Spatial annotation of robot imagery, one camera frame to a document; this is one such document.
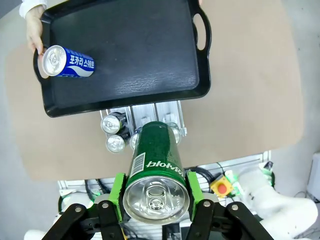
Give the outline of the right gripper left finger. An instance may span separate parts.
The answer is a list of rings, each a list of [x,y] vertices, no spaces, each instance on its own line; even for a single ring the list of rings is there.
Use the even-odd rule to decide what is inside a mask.
[[[103,240],[123,240],[120,223],[124,217],[122,197],[126,175],[118,173],[107,200],[93,204],[89,209],[79,203],[70,205],[44,235],[44,240],[90,240],[101,233]]]

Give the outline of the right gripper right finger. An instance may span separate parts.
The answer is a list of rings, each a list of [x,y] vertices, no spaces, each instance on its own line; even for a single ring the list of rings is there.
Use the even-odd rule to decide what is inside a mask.
[[[273,237],[241,202],[226,207],[204,197],[198,178],[192,171],[185,177],[189,193],[191,225],[187,240],[208,240],[211,232],[221,233],[225,240],[271,240]]]

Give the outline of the person's right hand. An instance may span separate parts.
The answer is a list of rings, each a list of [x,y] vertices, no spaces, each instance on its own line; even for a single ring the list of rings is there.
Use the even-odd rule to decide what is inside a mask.
[[[45,8],[43,5],[37,5],[26,13],[26,39],[29,48],[34,52],[37,51],[41,56],[44,53],[44,45],[41,39],[43,26],[40,20]]]

